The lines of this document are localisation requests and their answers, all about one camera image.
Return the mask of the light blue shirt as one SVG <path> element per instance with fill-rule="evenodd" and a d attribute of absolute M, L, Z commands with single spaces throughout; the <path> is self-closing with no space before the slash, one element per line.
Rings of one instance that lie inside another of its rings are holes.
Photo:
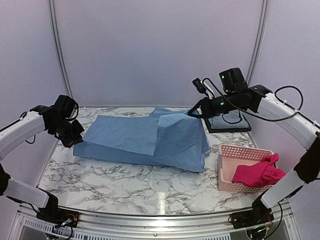
<path fill-rule="evenodd" d="M 175 167 L 203 172 L 210 153 L 202 121 L 156 107 L 144 117 L 98 115 L 73 155 L 115 163 Z"/>

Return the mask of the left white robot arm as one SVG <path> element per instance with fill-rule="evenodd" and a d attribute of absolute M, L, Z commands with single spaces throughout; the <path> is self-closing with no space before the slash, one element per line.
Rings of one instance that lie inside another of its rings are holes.
<path fill-rule="evenodd" d="M 84 128 L 78 120 L 70 120 L 54 106 L 38 105 L 25 115 L 0 130 L 0 159 L 39 133 L 47 131 L 60 140 L 64 147 L 82 143 Z M 11 177 L 0 168 L 0 194 L 15 201 L 43 209 L 44 215 L 53 223 L 63 219 L 57 198 L 48 192 Z"/>

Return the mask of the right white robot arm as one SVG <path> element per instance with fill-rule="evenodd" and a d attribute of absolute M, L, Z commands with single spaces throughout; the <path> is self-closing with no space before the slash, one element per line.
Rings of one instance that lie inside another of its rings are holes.
<path fill-rule="evenodd" d="M 247 219 L 252 224 L 260 223 L 272 207 L 296 193 L 304 185 L 318 179 L 320 127 L 304 116 L 299 108 L 291 107 L 262 85 L 221 94 L 219 97 L 211 97 L 212 90 L 199 79 L 195 79 L 192 83 L 206 97 L 188 111 L 189 116 L 209 119 L 231 110 L 239 110 L 252 117 L 276 123 L 306 150 L 291 172 L 252 203 L 252 209 L 247 214 Z"/>

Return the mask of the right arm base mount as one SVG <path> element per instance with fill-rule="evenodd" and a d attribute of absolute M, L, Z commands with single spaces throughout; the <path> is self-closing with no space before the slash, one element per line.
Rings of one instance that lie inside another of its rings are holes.
<path fill-rule="evenodd" d="M 234 229 L 241 229 L 271 223 L 274 220 L 273 212 L 269 209 L 263 213 L 256 210 L 245 210 L 232 213 L 228 222 Z"/>

